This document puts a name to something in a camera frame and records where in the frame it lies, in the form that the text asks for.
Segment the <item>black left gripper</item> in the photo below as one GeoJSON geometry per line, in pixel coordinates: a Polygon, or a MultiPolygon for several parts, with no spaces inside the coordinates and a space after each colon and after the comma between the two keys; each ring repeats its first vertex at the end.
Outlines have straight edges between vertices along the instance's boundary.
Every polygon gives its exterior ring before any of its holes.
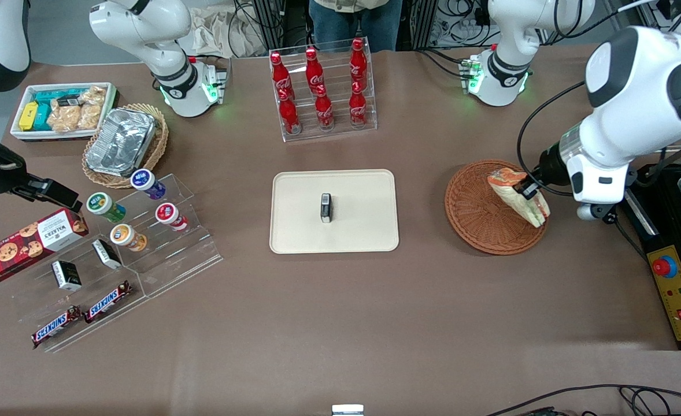
{"type": "Polygon", "coordinates": [[[545,186],[571,185],[570,174],[561,158],[559,142],[555,142],[541,153],[539,165],[531,169],[528,176],[517,183],[517,193],[526,200],[535,200],[536,197],[542,196],[542,186],[539,182],[545,186]]]}

